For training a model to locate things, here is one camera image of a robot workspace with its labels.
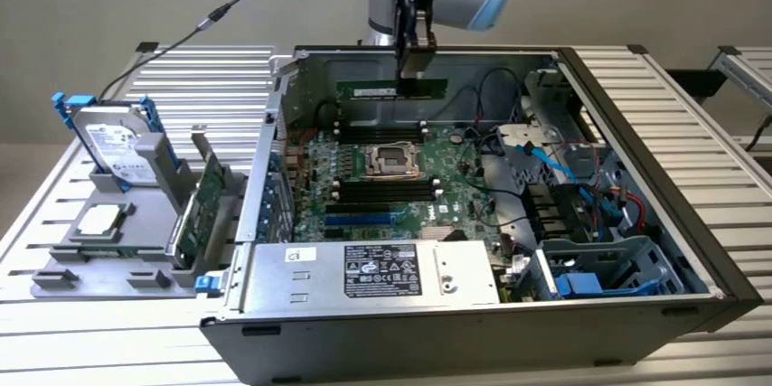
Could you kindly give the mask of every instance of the green circuit board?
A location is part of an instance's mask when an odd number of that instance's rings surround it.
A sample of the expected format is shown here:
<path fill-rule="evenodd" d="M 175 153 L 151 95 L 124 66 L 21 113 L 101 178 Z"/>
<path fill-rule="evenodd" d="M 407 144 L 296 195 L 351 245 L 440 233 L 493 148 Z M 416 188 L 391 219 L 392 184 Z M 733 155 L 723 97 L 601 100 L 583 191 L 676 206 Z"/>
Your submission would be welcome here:
<path fill-rule="evenodd" d="M 329 228 L 343 230 L 343 237 L 335 240 L 413 240 L 421 238 L 421 230 L 427 227 L 451 227 L 463 230 L 468 240 L 484 240 L 492 246 L 499 240 L 499 230 L 483 225 L 475 217 L 488 197 L 461 178 L 457 163 L 467 142 L 453 145 L 449 141 L 453 133 L 461 132 L 452 127 L 432 128 L 425 141 L 416 144 L 423 177 L 433 175 L 439 178 L 439 188 L 444 191 L 440 197 L 432 202 L 392 202 L 392 220 L 387 225 L 329 227 L 324 225 L 324 207 L 335 203 L 331 198 L 333 179 L 364 181 L 367 145 L 337 144 L 332 134 L 319 132 L 304 144 L 308 158 L 301 172 L 305 172 L 308 183 L 303 175 L 296 180 L 295 242 L 332 240 L 324 237 L 324 230 Z M 465 159 L 472 163 L 471 152 Z M 469 177 L 468 180 L 484 185 L 483 177 Z M 488 221 L 493 220 L 487 212 L 483 216 Z"/>

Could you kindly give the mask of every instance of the power cable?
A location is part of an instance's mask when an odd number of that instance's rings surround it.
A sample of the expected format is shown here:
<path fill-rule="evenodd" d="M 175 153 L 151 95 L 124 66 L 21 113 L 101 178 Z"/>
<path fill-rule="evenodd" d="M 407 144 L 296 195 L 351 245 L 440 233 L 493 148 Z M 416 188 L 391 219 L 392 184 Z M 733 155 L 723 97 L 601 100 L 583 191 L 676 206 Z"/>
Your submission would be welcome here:
<path fill-rule="evenodd" d="M 108 94 L 109 89 L 113 87 L 113 85 L 116 83 L 119 83 L 123 79 L 125 79 L 127 77 L 129 77 L 129 75 L 141 67 L 144 67 L 149 62 L 155 61 L 157 58 L 160 58 L 163 55 L 165 55 L 168 52 L 171 52 L 173 49 L 176 49 L 177 47 L 180 47 L 183 44 L 185 44 L 191 38 L 193 38 L 199 33 L 204 32 L 215 23 L 217 23 L 223 17 L 228 14 L 228 12 L 231 11 L 231 8 L 233 8 L 233 6 L 236 6 L 236 4 L 239 2 L 241 2 L 243 0 L 232 0 L 231 2 L 228 2 L 227 4 L 220 5 L 208 15 L 207 18 L 201 21 L 201 23 L 199 23 L 199 25 L 196 26 L 196 29 L 185 35 L 185 37 L 177 41 L 175 44 L 172 44 L 169 47 L 167 47 L 164 50 L 161 50 L 159 53 L 156 53 L 153 56 L 151 56 L 149 58 L 147 58 L 144 61 L 136 63 L 119 77 L 116 77 L 112 82 L 105 86 L 105 88 L 103 89 L 103 91 L 99 94 L 99 98 L 96 99 L 97 101 L 101 101 L 101 99 L 105 97 L 105 95 Z"/>

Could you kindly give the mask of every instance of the circuit board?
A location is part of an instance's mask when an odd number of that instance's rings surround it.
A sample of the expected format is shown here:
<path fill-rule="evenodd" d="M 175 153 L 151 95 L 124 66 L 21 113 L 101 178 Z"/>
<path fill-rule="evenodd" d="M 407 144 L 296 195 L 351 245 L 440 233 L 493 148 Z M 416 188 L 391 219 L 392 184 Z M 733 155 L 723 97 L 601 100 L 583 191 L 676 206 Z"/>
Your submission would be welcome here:
<path fill-rule="evenodd" d="M 328 132 L 319 132 L 303 145 L 308 158 L 300 171 L 308 181 L 296 182 L 296 226 L 295 242 L 333 240 L 325 238 L 324 230 L 336 229 L 340 237 L 335 240 L 413 240 L 433 233 L 436 227 L 444 232 L 461 230 L 468 240 L 484 240 L 492 248 L 499 240 L 499 230 L 476 220 L 476 213 L 485 207 L 487 194 L 464 182 L 459 172 L 461 151 L 467 140 L 460 144 L 449 141 L 452 134 L 460 134 L 452 127 L 429 129 L 428 137 L 416 144 L 416 160 L 421 171 L 419 177 L 435 176 L 443 194 L 432 202 L 392 202 L 391 219 L 387 224 L 356 226 L 325 226 L 325 207 L 336 202 L 331 198 L 333 180 L 365 180 L 365 148 L 368 145 L 343 145 Z M 476 185 L 484 186 L 483 177 L 468 177 Z M 483 213 L 493 221 L 489 212 Z"/>
<path fill-rule="evenodd" d="M 196 191 L 172 232 L 171 244 L 189 259 L 196 257 L 200 248 L 209 242 L 223 188 L 223 167 L 216 155 L 209 154 Z"/>

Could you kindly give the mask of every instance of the sticker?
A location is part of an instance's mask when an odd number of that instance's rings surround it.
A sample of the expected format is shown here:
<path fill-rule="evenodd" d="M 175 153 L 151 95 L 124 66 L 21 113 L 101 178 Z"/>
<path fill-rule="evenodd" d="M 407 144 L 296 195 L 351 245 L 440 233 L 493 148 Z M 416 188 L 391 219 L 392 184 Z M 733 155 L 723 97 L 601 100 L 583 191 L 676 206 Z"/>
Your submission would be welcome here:
<path fill-rule="evenodd" d="M 123 126 L 91 124 L 85 132 L 92 138 L 96 153 L 109 171 L 131 184 L 155 184 L 156 174 L 147 160 L 136 154 L 133 146 L 137 136 Z"/>
<path fill-rule="evenodd" d="M 285 262 L 316 260 L 316 248 L 289 248 L 285 252 Z"/>
<path fill-rule="evenodd" d="M 347 246 L 344 280 L 351 298 L 420 296 L 415 244 Z"/>

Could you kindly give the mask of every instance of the blue clip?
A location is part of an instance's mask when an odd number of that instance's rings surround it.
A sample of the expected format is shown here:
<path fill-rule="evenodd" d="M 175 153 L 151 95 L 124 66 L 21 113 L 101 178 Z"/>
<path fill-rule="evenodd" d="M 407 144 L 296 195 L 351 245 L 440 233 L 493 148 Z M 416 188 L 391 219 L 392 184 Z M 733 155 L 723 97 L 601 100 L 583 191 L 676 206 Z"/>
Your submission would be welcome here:
<path fill-rule="evenodd" d="M 585 199 L 585 201 L 589 204 L 595 203 L 595 198 L 592 197 L 592 195 L 588 193 L 588 191 L 584 188 L 579 188 L 579 194 L 581 194 L 581 197 Z M 620 210 L 617 210 L 612 203 L 608 200 L 601 200 L 601 208 L 605 212 L 608 212 L 613 217 L 620 218 L 623 217 L 623 212 Z"/>
<path fill-rule="evenodd" d="M 159 111 L 156 110 L 156 101 L 153 101 L 148 96 L 144 96 L 140 98 L 140 107 L 145 110 L 151 131 L 165 133 L 164 125 L 160 123 Z"/>
<path fill-rule="evenodd" d="M 69 117 L 68 107 L 64 104 L 65 97 L 67 95 L 64 95 L 64 92 L 57 92 L 53 94 L 53 97 L 51 97 L 51 101 L 53 101 L 53 109 L 57 111 L 61 122 L 64 123 L 65 127 L 72 130 L 75 129 L 75 123 Z"/>
<path fill-rule="evenodd" d="M 73 95 L 68 98 L 68 102 L 65 103 L 68 106 L 75 106 L 79 108 L 84 108 L 95 104 L 96 98 L 93 95 Z"/>
<path fill-rule="evenodd" d="M 147 121 L 149 123 L 149 130 L 156 133 L 165 133 L 167 130 L 164 129 L 164 125 L 160 122 L 160 115 L 156 109 L 156 101 L 153 101 L 148 96 L 140 98 L 140 107 L 145 110 L 147 113 Z M 169 142 L 169 156 L 171 161 L 173 162 L 175 169 L 180 168 L 180 159 L 173 152 L 173 148 L 171 147 Z"/>
<path fill-rule="evenodd" d="M 557 169 L 559 171 L 561 171 L 561 172 L 565 174 L 565 176 L 571 179 L 572 183 L 576 184 L 575 173 L 573 173 L 573 172 L 571 171 L 571 169 L 568 169 L 567 167 L 560 166 L 560 164 L 559 164 L 555 160 L 552 160 L 552 159 L 547 156 L 547 154 L 544 154 L 544 151 L 541 151 L 541 149 L 539 149 L 539 148 L 536 148 L 536 147 L 531 148 L 531 154 L 528 154 L 528 152 L 525 151 L 525 148 L 524 148 L 521 145 L 516 146 L 515 149 L 516 149 L 517 151 L 523 151 L 523 152 L 525 153 L 525 155 L 532 155 L 532 156 L 535 156 L 539 160 L 541 160 L 541 161 L 547 164 L 547 166 L 549 166 L 549 167 Z"/>
<path fill-rule="evenodd" d="M 220 278 L 213 276 L 199 276 L 193 284 L 193 290 L 197 293 L 220 294 Z"/>
<path fill-rule="evenodd" d="M 659 282 L 649 280 L 635 288 L 603 289 L 595 273 L 564 273 L 555 279 L 563 298 L 632 297 L 659 294 Z"/>
<path fill-rule="evenodd" d="M 91 105 L 91 102 L 85 104 L 85 101 L 88 100 L 87 97 L 91 97 L 91 98 L 93 98 L 93 97 L 88 96 L 88 95 L 73 95 L 72 97 L 69 97 L 67 102 L 64 100 L 65 97 L 67 97 L 67 95 L 64 95 L 64 92 L 57 92 L 56 94 L 53 94 L 53 97 L 51 97 L 51 100 L 53 101 L 53 109 L 57 111 L 57 114 L 61 117 L 61 121 L 64 122 L 64 126 L 75 132 L 75 136 L 81 141 L 83 148 L 85 149 L 85 152 L 92 157 L 92 161 L 95 162 L 96 172 L 99 174 L 103 174 L 105 172 L 105 169 L 99 164 L 99 160 L 96 160 L 95 152 L 92 151 L 92 148 L 85 143 L 85 139 L 83 138 L 81 132 L 75 127 L 75 121 L 72 120 L 72 117 L 69 116 L 69 113 L 68 113 L 69 101 L 72 99 L 75 99 L 75 101 L 76 101 L 76 104 L 72 104 L 72 106 L 79 107 L 79 106 Z"/>

